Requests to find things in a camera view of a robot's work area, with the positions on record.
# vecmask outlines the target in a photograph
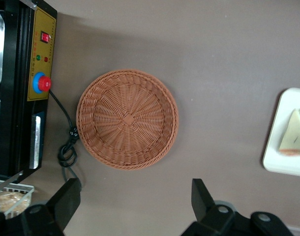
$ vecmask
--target yellow control panel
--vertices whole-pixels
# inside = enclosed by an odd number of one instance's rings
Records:
[[[48,99],[56,19],[41,8],[34,14],[28,101]]]

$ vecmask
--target red button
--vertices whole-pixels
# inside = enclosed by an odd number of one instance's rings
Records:
[[[42,40],[43,42],[48,43],[48,42],[50,41],[50,36],[49,36],[49,34],[48,34],[48,33],[42,32],[42,34],[41,34],[41,40]]]
[[[42,76],[40,80],[38,81],[38,89],[44,92],[47,92],[50,90],[52,85],[52,81],[49,77],[47,76]]]

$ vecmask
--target cable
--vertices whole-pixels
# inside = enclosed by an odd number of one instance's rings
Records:
[[[79,134],[76,126],[72,125],[70,116],[68,115],[66,109],[63,107],[63,105],[59,102],[59,100],[56,98],[56,96],[53,94],[51,90],[49,90],[50,95],[53,97],[53,99],[57,102],[63,113],[65,114],[68,123],[69,123],[69,139],[66,142],[66,144],[62,145],[59,148],[57,159],[61,166],[62,176],[64,180],[67,182],[67,176],[66,176],[66,169],[69,170],[69,172],[75,177],[78,178],[76,173],[71,169],[71,167],[77,162],[78,155],[74,148],[74,145],[76,144],[77,140],[79,139]]]

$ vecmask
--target round wicker basket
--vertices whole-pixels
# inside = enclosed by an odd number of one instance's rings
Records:
[[[80,139],[102,163],[136,170],[159,161],[171,148],[179,116],[174,98],[154,76],[117,70],[93,81],[77,109]]]

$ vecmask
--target white tray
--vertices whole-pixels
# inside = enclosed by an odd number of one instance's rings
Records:
[[[300,176],[300,156],[285,156],[278,152],[294,109],[300,109],[300,88],[290,88],[280,97],[263,164],[268,171]]]

